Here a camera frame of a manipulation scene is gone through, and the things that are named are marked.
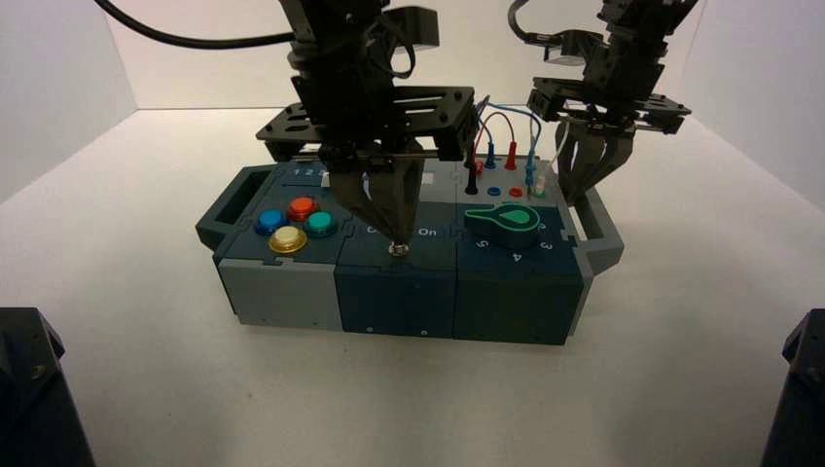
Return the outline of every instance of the blue test lead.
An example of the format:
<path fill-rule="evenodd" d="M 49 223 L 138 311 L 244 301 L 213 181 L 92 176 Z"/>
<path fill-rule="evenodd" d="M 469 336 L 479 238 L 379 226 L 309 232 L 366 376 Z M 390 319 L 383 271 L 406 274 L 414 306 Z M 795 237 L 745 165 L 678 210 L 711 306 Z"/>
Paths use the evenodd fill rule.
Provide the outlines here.
<path fill-rule="evenodd" d="M 492 141 L 487 143 L 487 160 L 484 161 L 484 168 L 495 168 L 495 145 Z"/>
<path fill-rule="evenodd" d="M 524 186 L 527 187 L 528 191 L 530 187 L 533 186 L 533 172 L 536 171 L 536 166 L 533 162 L 535 156 L 535 149 L 530 148 L 529 153 L 527 153 L 527 164 L 524 165 Z"/>

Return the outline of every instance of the red wire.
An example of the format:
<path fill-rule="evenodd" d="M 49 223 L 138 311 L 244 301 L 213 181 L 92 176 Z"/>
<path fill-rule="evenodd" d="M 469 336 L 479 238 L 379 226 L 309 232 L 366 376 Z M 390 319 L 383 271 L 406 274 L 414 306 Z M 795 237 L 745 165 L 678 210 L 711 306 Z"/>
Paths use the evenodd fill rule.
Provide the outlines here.
<path fill-rule="evenodd" d="M 516 141 L 516 133 L 513 131 L 513 124 L 510 122 L 510 118 L 509 118 L 509 117 L 507 117 L 506 115 L 504 115 L 504 114 L 503 114 L 503 113 L 501 113 L 501 112 L 492 112 L 491 114 L 489 114 L 489 115 L 488 115 L 488 116 L 484 119 L 484 121 L 482 122 L 482 129 L 488 130 L 488 128 L 487 128 L 487 122 L 488 122 L 488 121 L 489 121 L 489 119 L 491 119 L 494 115 L 500 115 L 501 117 L 503 117 L 503 118 L 504 118 L 504 120 L 506 120 L 506 121 L 507 121 L 507 126 L 509 126 L 509 127 L 510 127 L 510 141 L 511 141 L 511 142 L 515 142 L 515 141 Z M 484 133 L 483 133 L 482 131 L 479 131 L 479 137 L 478 137 L 478 138 L 476 138 L 476 145 L 475 145 L 475 146 L 473 146 L 473 163 L 475 163 L 475 161 L 476 161 L 476 154 L 477 154 L 477 152 L 479 151 L 479 143 L 482 141 L 482 136 L 483 136 L 483 135 L 484 135 Z"/>

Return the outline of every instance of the colored push button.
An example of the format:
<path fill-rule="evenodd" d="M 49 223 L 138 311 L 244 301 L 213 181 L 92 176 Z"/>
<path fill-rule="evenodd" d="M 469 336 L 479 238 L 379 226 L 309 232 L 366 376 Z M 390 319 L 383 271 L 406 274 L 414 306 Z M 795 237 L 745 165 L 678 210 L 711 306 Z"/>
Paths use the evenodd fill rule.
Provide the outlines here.
<path fill-rule="evenodd" d="M 306 233 L 301 229 L 286 226 L 278 229 L 269 238 L 269 249 L 275 253 L 295 253 L 306 245 Z"/>
<path fill-rule="evenodd" d="M 318 211 L 304 223 L 306 234 L 313 238 L 323 238 L 336 232 L 337 225 L 333 215 L 326 211 Z"/>
<path fill-rule="evenodd" d="M 540 224 L 535 209 L 516 202 L 464 212 L 467 230 L 511 250 L 533 246 L 538 241 Z"/>
<path fill-rule="evenodd" d="M 286 217 L 295 222 L 303 222 L 313 212 L 318 211 L 319 209 L 320 207 L 318 206 L 318 203 L 312 198 L 295 198 L 289 203 L 289 209 L 286 211 Z"/>
<path fill-rule="evenodd" d="M 269 210 L 264 211 L 258 216 L 258 222 L 255 223 L 255 233 L 263 236 L 272 235 L 275 230 L 289 224 L 281 211 Z"/>

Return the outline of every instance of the carrying handle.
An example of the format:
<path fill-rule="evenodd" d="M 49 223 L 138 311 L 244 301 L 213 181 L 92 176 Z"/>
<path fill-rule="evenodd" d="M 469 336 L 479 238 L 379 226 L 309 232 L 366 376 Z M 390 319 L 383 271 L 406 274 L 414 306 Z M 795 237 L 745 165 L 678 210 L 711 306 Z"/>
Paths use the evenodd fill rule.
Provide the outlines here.
<path fill-rule="evenodd" d="M 616 266 L 625 244 L 595 189 L 588 190 L 573 206 L 587 239 L 579 243 L 590 261 L 593 275 Z"/>

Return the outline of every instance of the blue button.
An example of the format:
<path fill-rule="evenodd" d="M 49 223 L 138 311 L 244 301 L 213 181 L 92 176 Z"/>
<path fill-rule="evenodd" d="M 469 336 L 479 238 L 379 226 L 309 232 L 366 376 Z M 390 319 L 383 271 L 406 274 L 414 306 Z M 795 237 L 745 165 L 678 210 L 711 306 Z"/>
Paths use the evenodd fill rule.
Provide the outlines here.
<path fill-rule="evenodd" d="M 270 236 L 278 228 L 287 225 L 286 217 L 281 211 L 269 210 L 264 211 L 258 216 L 258 222 L 255 223 L 255 233 L 263 236 Z"/>

